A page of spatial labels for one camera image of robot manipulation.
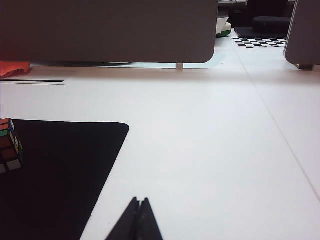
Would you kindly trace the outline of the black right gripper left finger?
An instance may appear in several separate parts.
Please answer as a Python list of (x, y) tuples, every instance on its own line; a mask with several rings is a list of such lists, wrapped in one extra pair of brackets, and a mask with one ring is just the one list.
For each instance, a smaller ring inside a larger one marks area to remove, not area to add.
[(134, 240), (140, 202), (134, 197), (107, 236), (107, 240)]

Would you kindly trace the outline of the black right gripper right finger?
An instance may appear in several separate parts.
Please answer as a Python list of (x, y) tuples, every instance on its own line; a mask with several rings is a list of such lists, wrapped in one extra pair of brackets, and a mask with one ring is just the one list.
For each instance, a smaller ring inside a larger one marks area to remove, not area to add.
[(137, 220), (138, 240), (162, 240), (156, 217), (148, 198), (145, 198), (139, 209)]

